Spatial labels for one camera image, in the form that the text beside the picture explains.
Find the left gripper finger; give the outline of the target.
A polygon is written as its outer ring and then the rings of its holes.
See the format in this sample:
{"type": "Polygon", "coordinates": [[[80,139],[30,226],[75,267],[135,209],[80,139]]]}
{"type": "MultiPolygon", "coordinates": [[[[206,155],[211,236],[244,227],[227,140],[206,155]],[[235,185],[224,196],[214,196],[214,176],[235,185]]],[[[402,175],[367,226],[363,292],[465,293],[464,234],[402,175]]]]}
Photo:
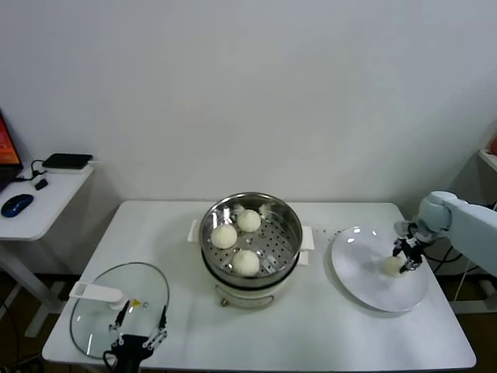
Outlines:
{"type": "Polygon", "coordinates": [[[167,307],[164,306],[158,321],[158,325],[149,334],[148,339],[143,343],[143,348],[147,350],[155,350],[166,339],[168,335],[168,332],[166,330],[166,310],[167,307]]]}
{"type": "Polygon", "coordinates": [[[123,324],[124,318],[127,315],[130,302],[127,301],[123,308],[118,312],[114,322],[109,324],[109,333],[113,337],[112,346],[123,345],[123,337],[121,333],[121,326],[123,324]]]}

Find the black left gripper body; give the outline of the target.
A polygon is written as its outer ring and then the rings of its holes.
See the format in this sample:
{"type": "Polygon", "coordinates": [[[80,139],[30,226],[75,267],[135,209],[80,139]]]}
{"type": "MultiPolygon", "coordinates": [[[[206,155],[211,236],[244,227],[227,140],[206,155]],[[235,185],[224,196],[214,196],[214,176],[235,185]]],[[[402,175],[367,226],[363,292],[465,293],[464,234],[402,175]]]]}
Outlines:
{"type": "Polygon", "coordinates": [[[145,360],[153,352],[147,336],[122,336],[112,343],[112,354],[118,359],[145,360]]]}

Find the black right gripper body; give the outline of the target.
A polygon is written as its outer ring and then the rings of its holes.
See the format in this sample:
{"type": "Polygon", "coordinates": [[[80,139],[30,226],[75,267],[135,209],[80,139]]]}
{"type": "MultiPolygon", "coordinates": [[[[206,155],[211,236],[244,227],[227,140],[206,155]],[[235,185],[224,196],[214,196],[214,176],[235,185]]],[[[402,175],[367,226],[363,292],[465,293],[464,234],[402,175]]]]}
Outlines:
{"type": "Polygon", "coordinates": [[[410,264],[421,264],[423,245],[417,238],[403,240],[403,252],[410,264]]]}

